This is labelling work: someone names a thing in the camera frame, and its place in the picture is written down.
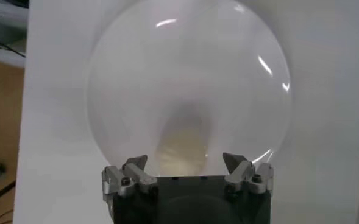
metal clamp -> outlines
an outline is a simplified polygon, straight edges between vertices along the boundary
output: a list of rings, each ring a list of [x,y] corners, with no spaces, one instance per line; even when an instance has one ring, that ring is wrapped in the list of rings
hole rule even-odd
[[[224,177],[226,185],[234,192],[240,191],[244,181],[248,181],[254,174],[255,167],[251,162],[243,160],[239,166],[230,174]]]
[[[153,187],[157,187],[157,178],[149,176],[133,163],[125,164],[124,174],[135,180],[139,185],[140,191],[143,193],[147,194]]]
[[[256,171],[256,174],[248,181],[250,192],[254,194],[263,194],[270,191],[272,196],[274,169],[270,163],[262,163]]]

black base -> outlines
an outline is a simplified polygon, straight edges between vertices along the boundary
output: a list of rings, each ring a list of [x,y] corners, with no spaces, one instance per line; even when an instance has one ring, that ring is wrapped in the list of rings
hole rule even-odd
[[[270,224],[268,191],[224,187],[224,176],[158,177],[158,192],[114,196],[115,224]]]

wooden surface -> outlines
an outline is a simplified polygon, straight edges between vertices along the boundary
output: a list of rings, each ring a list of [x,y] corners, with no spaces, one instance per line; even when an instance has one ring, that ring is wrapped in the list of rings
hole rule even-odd
[[[23,74],[23,69],[0,63],[0,163],[6,168],[5,175],[0,178],[0,190],[16,179]],[[0,198],[0,215],[13,208],[13,201],[14,191]]]

screw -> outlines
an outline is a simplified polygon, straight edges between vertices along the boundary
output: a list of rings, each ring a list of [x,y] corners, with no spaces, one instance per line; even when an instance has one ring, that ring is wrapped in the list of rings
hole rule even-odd
[[[121,179],[121,185],[122,185],[122,186],[128,186],[128,185],[130,185],[130,178],[129,178],[129,177],[123,177],[123,178]]]
[[[252,182],[257,183],[257,184],[262,183],[262,177],[259,174],[255,174],[252,177]]]

white surface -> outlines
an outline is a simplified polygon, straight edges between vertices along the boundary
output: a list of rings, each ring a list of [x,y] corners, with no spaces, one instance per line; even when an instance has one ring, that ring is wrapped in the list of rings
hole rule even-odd
[[[26,30],[28,14],[29,9],[0,2],[0,23]]]
[[[272,222],[354,223],[359,0],[246,4],[281,43],[293,88],[290,129],[273,160]],[[106,13],[123,7],[124,1],[31,2],[14,223],[110,223],[101,200],[107,163],[89,134],[81,77],[113,18]]]
[[[290,86],[277,40],[248,8],[229,0],[148,0],[122,12],[99,42],[88,114],[110,164],[145,154],[151,175],[162,175],[157,149],[167,132],[199,122],[206,162],[194,173],[200,161],[183,161],[183,175],[226,175],[223,152],[267,162],[279,149]]]

